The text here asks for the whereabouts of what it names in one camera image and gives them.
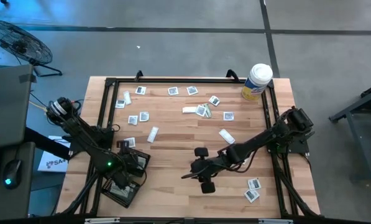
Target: computer mouse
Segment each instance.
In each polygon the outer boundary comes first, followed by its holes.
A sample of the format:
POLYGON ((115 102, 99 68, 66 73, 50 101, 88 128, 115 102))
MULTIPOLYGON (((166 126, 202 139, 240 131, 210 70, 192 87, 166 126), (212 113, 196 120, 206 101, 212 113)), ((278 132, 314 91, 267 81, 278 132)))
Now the computer mouse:
POLYGON ((3 170, 3 185, 7 189, 15 189, 21 182, 21 163, 20 159, 13 159, 8 162, 3 170))

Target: disinfecting wipes container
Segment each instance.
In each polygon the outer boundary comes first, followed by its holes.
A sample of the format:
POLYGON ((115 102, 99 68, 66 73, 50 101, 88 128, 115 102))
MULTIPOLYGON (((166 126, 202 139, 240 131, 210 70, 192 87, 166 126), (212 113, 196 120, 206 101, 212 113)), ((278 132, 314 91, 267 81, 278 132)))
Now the disinfecting wipes container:
POLYGON ((242 89, 246 100, 256 100, 272 79, 272 69, 269 65, 258 63, 253 66, 242 89))

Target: black fan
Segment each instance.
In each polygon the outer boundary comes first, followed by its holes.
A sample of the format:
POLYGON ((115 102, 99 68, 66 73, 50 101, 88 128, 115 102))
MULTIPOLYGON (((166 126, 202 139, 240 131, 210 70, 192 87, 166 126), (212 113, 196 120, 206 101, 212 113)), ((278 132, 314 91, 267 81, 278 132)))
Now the black fan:
POLYGON ((16 57, 28 61, 33 66, 42 66, 58 72, 40 75, 35 69, 38 77, 62 75, 61 71, 46 66, 53 60, 53 54, 43 42, 25 30, 4 21, 0 21, 0 47, 16 57))

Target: wooden tabletop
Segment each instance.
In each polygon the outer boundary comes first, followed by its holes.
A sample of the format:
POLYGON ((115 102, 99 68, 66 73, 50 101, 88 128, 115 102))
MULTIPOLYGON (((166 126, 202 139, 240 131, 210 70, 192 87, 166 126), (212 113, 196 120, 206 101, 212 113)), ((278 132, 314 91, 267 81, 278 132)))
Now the wooden tabletop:
MULTIPOLYGON (((90 77, 81 111, 81 117, 90 125, 96 125, 106 77, 90 77)), ((274 79, 275 92, 280 113, 295 105, 290 81, 287 78, 274 79)), ((210 156, 228 146, 219 135, 226 129, 236 140, 244 142, 264 131, 265 120, 262 101, 247 101, 241 96, 240 84, 179 84, 179 83, 121 83, 118 99, 123 92, 130 91, 131 105, 116 109, 114 124, 121 130, 115 134, 113 151, 117 151, 116 141, 135 137, 135 148, 150 154, 147 168, 148 179, 139 190, 129 208, 124 208, 101 195, 98 215, 120 217, 214 217, 214 218, 278 218, 280 216, 277 191, 273 178, 270 155, 266 148, 258 151, 251 168, 244 174, 222 171, 213 179, 216 192, 202 194, 199 182, 194 179, 181 179, 188 174, 190 164, 196 159, 194 148, 207 147, 210 156), (186 87, 194 85, 199 93, 189 96, 186 87), (145 95, 136 95, 137 86, 146 86, 145 95), (177 86, 179 95, 169 96, 167 89, 177 86), (220 99, 215 107, 209 104, 213 117, 202 118, 197 114, 183 114, 182 107, 207 103, 212 95, 220 99), (149 121, 138 122, 137 126, 127 123, 130 115, 148 111, 149 121), (224 111, 234 112, 234 121, 223 121, 224 111), (153 143, 147 142, 153 126, 159 128, 153 143), (262 189, 260 197, 250 203, 244 193, 247 180, 258 177, 262 189)), ((104 125, 107 123, 108 108, 112 88, 109 93, 104 125)), ((68 165, 57 212, 66 209, 85 184, 89 155, 82 152, 68 165)), ((319 213, 313 179, 305 158, 297 154, 289 155, 293 184, 309 207, 319 213)), ((94 188, 91 189, 88 210, 91 208, 94 188)), ((287 190, 285 202, 290 212, 287 190)))

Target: electric fan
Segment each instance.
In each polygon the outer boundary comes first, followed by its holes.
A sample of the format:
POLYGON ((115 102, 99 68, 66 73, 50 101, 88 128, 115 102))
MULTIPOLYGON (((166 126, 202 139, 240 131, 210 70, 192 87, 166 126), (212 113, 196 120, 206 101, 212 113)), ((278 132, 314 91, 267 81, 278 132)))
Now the electric fan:
POLYGON ((39 71, 34 69, 38 77, 62 75, 61 71, 46 66, 53 60, 53 54, 43 42, 25 30, 4 21, 0 21, 0 47, 16 57, 28 61, 33 66, 42 66, 58 72, 41 75, 39 71))

